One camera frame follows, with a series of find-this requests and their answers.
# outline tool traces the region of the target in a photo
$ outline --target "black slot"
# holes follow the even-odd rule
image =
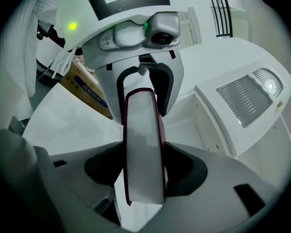
[[[112,63],[106,65],[107,71],[112,71]]]
[[[66,161],[63,161],[63,160],[61,160],[61,161],[55,161],[55,162],[53,162],[53,164],[54,164],[54,166],[55,166],[55,167],[59,167],[59,166],[66,165],[66,164],[67,164],[67,162],[66,162]]]
[[[175,52],[173,50],[170,50],[169,53],[172,59],[176,58]]]
[[[250,216],[253,216],[265,206],[265,203],[249,184],[240,184],[235,186],[234,190],[242,200],[242,203],[246,207]]]
[[[139,55],[139,62],[141,64],[155,65],[156,62],[150,54]]]

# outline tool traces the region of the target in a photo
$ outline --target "cable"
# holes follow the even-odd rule
[[[38,76],[36,75],[38,78],[36,79],[36,81],[38,81],[39,79],[41,79],[47,72],[48,70],[50,69],[51,65],[49,65],[49,67],[47,68],[47,70],[41,75],[41,76]]]

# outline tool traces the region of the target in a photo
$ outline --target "black opening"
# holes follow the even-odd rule
[[[121,226],[121,222],[120,222],[120,220],[117,216],[117,213],[116,213],[116,208],[115,208],[114,202],[112,202],[112,204],[104,211],[102,216],[104,218],[108,219],[109,221]]]
[[[175,52],[173,50],[170,50],[169,53],[172,59],[176,58]]]
[[[208,169],[205,162],[168,142],[162,152],[167,170],[166,197],[190,195],[205,181]]]
[[[156,45],[166,46],[173,41],[173,38],[167,33],[157,33],[152,36],[151,41]]]
[[[262,199],[256,194],[249,184],[240,184],[234,187],[234,190],[242,200],[250,216],[253,216],[265,206]]]
[[[113,186],[125,163],[123,143],[89,158],[84,171],[97,184]]]
[[[139,62],[141,64],[147,64],[147,65],[155,65],[156,62],[155,60],[152,58],[151,54],[142,54],[139,55]]]
[[[55,162],[53,162],[53,164],[54,164],[54,166],[55,166],[55,167],[59,167],[59,166],[66,165],[66,164],[67,164],[67,162],[66,162],[66,161],[63,161],[63,160],[61,160],[61,161],[55,161]]]
[[[112,63],[106,65],[107,71],[112,71]]]

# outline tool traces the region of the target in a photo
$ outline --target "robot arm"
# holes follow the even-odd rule
[[[124,116],[124,79],[148,70],[165,116],[178,96],[183,79],[177,13],[162,12],[145,25],[125,21],[97,35],[82,47],[89,70],[95,70],[108,107],[117,123]]]
[[[59,0],[68,49],[82,46],[116,122],[124,118],[124,79],[149,71],[164,116],[179,93],[183,66],[176,12],[184,0]],[[20,135],[0,132],[0,172],[39,219],[64,232],[126,232],[108,211],[126,166],[125,144],[49,156]],[[276,194],[227,156],[163,142],[164,205],[141,232],[219,232],[250,218]]]

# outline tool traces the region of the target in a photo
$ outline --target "green led light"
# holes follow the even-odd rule
[[[69,29],[70,29],[70,30],[75,30],[76,27],[77,27],[77,24],[76,24],[75,22],[73,22],[73,23],[71,23],[71,24],[69,25]]]
[[[148,24],[147,24],[147,22],[145,23],[144,27],[145,27],[145,32],[146,32],[146,30],[147,30],[147,28],[148,28]]]

